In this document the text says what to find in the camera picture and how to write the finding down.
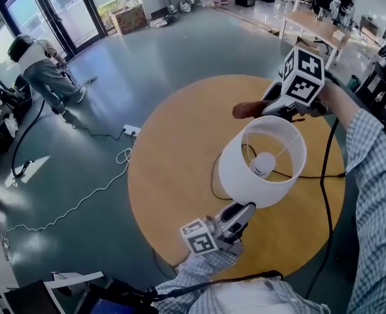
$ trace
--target trash bin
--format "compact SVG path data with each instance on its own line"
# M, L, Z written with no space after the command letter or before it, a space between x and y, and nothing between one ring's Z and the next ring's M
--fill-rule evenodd
M353 92L355 93L357 91L357 89L360 87L360 85L362 84L361 80L356 77L355 75L352 75L350 77L350 80L349 82L347 83L347 87Z

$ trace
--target checkered shirt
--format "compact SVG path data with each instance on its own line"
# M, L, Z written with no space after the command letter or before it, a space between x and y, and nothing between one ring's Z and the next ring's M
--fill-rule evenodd
M360 253L357 276L348 313L386 313L386 135L383 126L364 110L352 119L347 131L347 167L359 188L356 219ZM157 287L160 294L209 281L219 271L235 264L230 253L213 252L190 256L180 265L178 276ZM325 305L297 295L279 279L261 279L296 313L330 313ZM155 304L161 314L223 314L223 306L210 287L180 298Z

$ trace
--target black and white pattern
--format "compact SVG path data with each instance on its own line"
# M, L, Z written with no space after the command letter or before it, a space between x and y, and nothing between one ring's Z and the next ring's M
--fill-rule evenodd
M286 80L287 77L292 73L293 71L293 63L294 63L294 51L292 51L292 54L287 58L285 62L285 69L283 72L283 80Z
M181 231L183 232L184 235L188 235L188 234L195 232L196 230L199 230L203 227L204 227L203 223L200 222L200 220L197 220L197 221L194 221L190 224L187 224L187 226L182 227Z
M187 239L194 254L202 254L216 249L209 234L200 234Z
M296 76L286 94L295 99L309 102L319 89L319 85L312 81Z
M321 59L305 51L298 51L298 69L319 80L323 79Z

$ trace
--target white cable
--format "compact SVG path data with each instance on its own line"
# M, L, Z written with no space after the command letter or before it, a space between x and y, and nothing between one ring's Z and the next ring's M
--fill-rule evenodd
M123 153L125 154L125 159L124 159L123 161L119 162L119 156L120 156L121 154L123 154ZM119 175L117 175L115 178L113 178L113 179L107 184L107 186L106 186L105 188L97 188L97 189L95 189L89 196L86 196L85 198L81 199L81 201L78 202L78 205L77 205L76 207L71 208L71 209L68 210L64 215L58 217L54 222L51 222L51 223L47 224L45 227L40 227L40 228L35 229L35 228L29 228L29 227L27 227L25 224L19 224L19 225L15 226L14 228L11 228L11 229L7 230L7 231L4 233L4 238L3 238L3 245L4 245L4 247L8 248L8 247L10 246L9 239L7 238L7 234L8 234L9 232L12 232L13 230L16 230L17 228L21 228L21 227L24 227L24 228L25 228L26 230L28 230L29 232L38 232L38 231L40 231L40 230L46 230L46 229L48 229L49 226L54 226L54 225L57 223L57 221L59 221L61 218L65 218L70 212L77 210L77 209L80 207L80 205L81 205L85 200L91 198L96 192L99 192L99 191L106 191L106 189L108 189L109 186L110 186L116 179L118 179L118 178L120 178L121 176L123 176L123 175L126 173L126 171L128 170L129 160L130 160L130 155L131 155L131 153L132 153L132 149L131 149L131 148L126 148L126 149L124 149L123 151L121 151L121 152L116 156L116 163L117 163L117 164L124 164L124 163L126 163L125 169L123 170L123 172L122 172L121 174L119 174Z

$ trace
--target power strip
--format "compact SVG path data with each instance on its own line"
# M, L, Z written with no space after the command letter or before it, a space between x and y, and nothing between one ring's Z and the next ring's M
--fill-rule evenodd
M138 137L140 131L141 128L129 126L128 124L125 124L125 126L123 127L123 133L128 136Z

